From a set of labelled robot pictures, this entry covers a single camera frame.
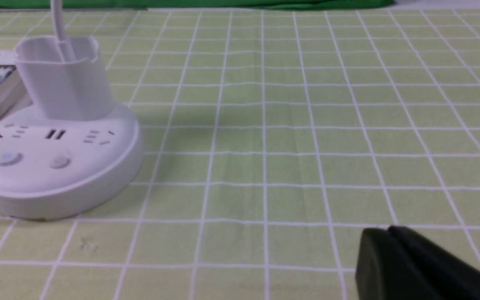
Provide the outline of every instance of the white pen holder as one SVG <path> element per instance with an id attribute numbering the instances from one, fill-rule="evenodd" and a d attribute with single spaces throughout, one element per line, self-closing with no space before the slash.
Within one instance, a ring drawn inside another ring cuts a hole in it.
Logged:
<path id="1" fill-rule="evenodd" d="M 21 42 L 15 63 L 32 102 L 44 118 L 91 121 L 116 104 L 99 44 L 92 37 L 69 37 L 75 61 L 63 62 L 55 36 Z"/>

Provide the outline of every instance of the green grid tablecloth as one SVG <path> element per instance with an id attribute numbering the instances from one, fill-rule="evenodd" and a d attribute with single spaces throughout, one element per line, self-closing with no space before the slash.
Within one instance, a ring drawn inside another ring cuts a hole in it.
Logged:
<path id="1" fill-rule="evenodd" d="M 480 11 L 65 17 L 147 155 L 76 218 L 0 216 L 0 299 L 356 300 L 389 224 L 480 269 Z M 50 22 L 0 14 L 0 49 Z"/>

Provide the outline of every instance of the white plastic base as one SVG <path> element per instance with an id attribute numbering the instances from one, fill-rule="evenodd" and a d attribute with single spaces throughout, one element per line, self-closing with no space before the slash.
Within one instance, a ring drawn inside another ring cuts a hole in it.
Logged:
<path id="1" fill-rule="evenodd" d="M 123 104 L 94 121 L 48 120 L 30 106 L 0 121 L 0 213 L 82 213 L 127 186 L 143 156 L 137 118 Z"/>

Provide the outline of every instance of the white cable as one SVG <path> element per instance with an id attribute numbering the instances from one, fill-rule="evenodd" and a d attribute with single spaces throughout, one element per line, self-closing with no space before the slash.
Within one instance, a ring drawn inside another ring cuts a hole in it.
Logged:
<path id="1" fill-rule="evenodd" d="M 57 47 L 59 54 L 64 63 L 75 61 L 75 53 L 72 47 L 72 42 L 66 35 L 63 19 L 63 0 L 51 0 L 51 15 L 53 19 L 53 28 L 55 28 L 55 35 L 57 36 Z"/>

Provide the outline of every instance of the white power strip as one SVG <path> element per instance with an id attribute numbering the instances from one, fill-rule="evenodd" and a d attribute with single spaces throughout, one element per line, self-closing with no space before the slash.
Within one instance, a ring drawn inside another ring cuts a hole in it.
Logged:
<path id="1" fill-rule="evenodd" d="M 0 213 L 54 220 L 117 194 L 143 160 L 140 127 L 123 104 L 94 121 L 55 121 L 29 106 L 0 122 Z"/>
<path id="2" fill-rule="evenodd" d="M 114 101 L 99 44 L 68 37 L 51 0 L 55 36 L 21 42 L 15 64 L 34 103 L 0 121 L 0 213 L 54 220 L 95 207 L 138 173 L 135 114 Z"/>

